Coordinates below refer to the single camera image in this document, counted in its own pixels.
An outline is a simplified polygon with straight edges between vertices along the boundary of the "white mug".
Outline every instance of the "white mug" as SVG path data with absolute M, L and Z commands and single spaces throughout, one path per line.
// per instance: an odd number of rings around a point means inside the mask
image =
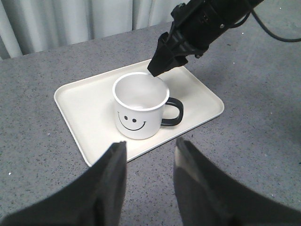
M 155 135 L 160 126 L 175 126 L 183 118 L 183 104 L 169 97 L 168 86 L 150 73 L 134 72 L 122 75 L 113 85 L 115 124 L 132 139 L 146 139 Z M 179 109 L 174 119 L 163 119 L 165 105 Z

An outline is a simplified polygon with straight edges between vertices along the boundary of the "smile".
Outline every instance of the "smile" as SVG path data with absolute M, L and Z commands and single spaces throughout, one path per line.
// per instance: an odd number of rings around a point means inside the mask
M 126 126 L 122 123 L 122 121 L 121 121 L 121 119 L 120 119 L 120 116 L 119 116 L 119 112 L 118 112 L 118 118 L 119 118 L 119 121 L 120 121 L 121 125 L 122 125 L 124 128 L 126 128 L 126 129 L 128 129 L 128 130 L 130 130 L 130 131 L 137 131 L 137 130 L 140 130 L 140 129 L 143 128 L 143 126 L 144 126 L 145 123 L 146 123 L 146 121 L 144 121 L 144 122 L 143 122 L 143 125 L 142 125 L 140 128 L 138 128 L 138 129 L 129 129 L 128 127 L 126 127 Z

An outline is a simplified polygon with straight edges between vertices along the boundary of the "tray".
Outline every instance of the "tray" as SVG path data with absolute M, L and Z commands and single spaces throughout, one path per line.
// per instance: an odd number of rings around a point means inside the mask
M 168 85 L 170 96 L 182 101 L 182 122 L 174 127 L 161 127 L 156 135 L 145 140 L 133 140 L 120 134 L 114 124 L 113 83 L 125 73 L 147 72 L 149 62 L 146 60 L 95 75 L 56 90 L 55 102 L 88 166 L 93 165 L 114 142 L 127 142 L 127 160 L 130 161 L 223 112 L 223 102 L 186 68 L 178 67 L 159 77 Z M 164 118 L 175 117 L 176 111 L 166 106 Z

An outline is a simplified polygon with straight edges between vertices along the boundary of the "gray speckled table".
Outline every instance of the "gray speckled table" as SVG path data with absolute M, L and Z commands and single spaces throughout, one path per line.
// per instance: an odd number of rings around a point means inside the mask
M 257 11 L 274 32 L 301 35 L 298 1 L 265 1 Z M 151 58 L 157 38 L 169 27 L 0 62 L 0 218 L 55 193 L 87 169 L 54 91 Z M 224 101 L 225 111 L 183 135 L 241 183 L 299 210 L 300 52 L 301 43 L 273 40 L 250 17 L 201 59 L 189 57 L 187 68 Z M 121 225 L 181 225 L 172 179 L 174 147 L 172 140 L 128 163 Z

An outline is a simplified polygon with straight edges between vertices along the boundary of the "curtain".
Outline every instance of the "curtain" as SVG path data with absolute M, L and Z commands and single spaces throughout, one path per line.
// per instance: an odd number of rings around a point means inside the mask
M 0 0 L 0 59 L 172 21 L 188 0 Z

